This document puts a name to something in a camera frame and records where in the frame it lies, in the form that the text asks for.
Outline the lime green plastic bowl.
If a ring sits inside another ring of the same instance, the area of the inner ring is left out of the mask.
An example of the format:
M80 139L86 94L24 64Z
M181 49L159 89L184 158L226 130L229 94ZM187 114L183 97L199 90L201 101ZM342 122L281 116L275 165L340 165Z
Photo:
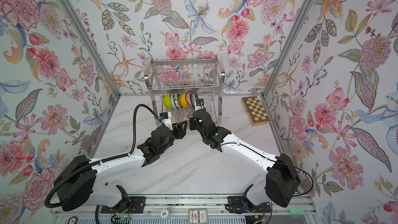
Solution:
M172 110L172 104L171 104L172 100L171 100L171 95L168 94L163 98L163 105L165 106L166 109L168 110Z

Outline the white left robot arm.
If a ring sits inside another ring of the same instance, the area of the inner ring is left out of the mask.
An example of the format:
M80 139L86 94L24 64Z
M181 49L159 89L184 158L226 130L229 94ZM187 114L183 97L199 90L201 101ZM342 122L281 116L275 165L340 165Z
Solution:
M54 181L45 207L72 211L86 204L125 211L132 203L117 176L156 162L175 140L186 135L188 123L172 123L171 113L161 113L157 121L160 126L151 136L129 152L100 159L77 156Z

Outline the yellow plastic bowl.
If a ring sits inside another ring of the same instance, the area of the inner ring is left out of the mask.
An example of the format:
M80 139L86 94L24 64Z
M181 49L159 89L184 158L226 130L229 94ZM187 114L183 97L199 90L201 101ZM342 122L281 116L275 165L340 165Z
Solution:
M179 105L181 108L186 108L188 107L187 101L186 101L186 94L182 94L179 99Z

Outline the pink ribbed glass bowl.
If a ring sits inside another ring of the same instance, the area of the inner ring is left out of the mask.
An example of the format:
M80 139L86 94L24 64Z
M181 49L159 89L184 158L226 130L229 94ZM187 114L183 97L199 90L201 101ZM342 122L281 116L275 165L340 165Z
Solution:
M193 116L193 113L194 110L189 107L179 109L175 115L176 123L178 124L182 124L184 122L189 123L190 119Z

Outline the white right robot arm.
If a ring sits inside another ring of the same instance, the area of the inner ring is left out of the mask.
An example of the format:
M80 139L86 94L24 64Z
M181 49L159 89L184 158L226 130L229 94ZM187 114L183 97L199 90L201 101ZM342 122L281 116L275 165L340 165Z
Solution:
M249 185L244 191L242 205L245 208L265 202L288 207L292 198L299 196L295 193L301 184L299 169L286 154L274 155L244 142L230 130L217 126L205 109L193 113L190 129L197 130L210 148L253 166L265 178L265 183Z

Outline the pale teal ceramic bowl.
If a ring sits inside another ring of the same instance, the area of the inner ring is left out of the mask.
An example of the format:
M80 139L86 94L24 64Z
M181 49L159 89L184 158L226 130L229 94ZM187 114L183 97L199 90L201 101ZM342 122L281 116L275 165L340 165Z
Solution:
M176 105L175 105L174 95L173 95L173 94L170 94L170 103L171 103L171 108L172 108L173 110L176 110L177 107L176 107Z

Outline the dark blue floral bowl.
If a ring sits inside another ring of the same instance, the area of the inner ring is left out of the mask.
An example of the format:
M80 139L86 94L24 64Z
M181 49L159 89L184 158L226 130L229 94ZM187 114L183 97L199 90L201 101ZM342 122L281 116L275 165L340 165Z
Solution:
M190 92L190 101L191 101L192 108L195 109L197 106L197 103L196 103L196 96L195 96L194 92Z

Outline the green leaf pattern bowl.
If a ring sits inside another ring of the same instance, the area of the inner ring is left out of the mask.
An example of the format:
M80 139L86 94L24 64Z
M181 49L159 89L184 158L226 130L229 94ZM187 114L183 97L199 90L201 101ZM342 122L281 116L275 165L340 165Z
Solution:
M181 105L180 105L180 102L179 102L180 96L181 95L179 93L176 93L173 96L174 104L175 104L177 110L181 109Z

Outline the black white patterned bowl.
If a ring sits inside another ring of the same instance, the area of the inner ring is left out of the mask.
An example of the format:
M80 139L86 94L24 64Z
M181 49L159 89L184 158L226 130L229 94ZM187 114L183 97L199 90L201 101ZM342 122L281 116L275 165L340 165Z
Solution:
M191 97L190 97L190 93L189 92L186 93L185 99L186 99L186 102L187 102L187 106L192 108Z

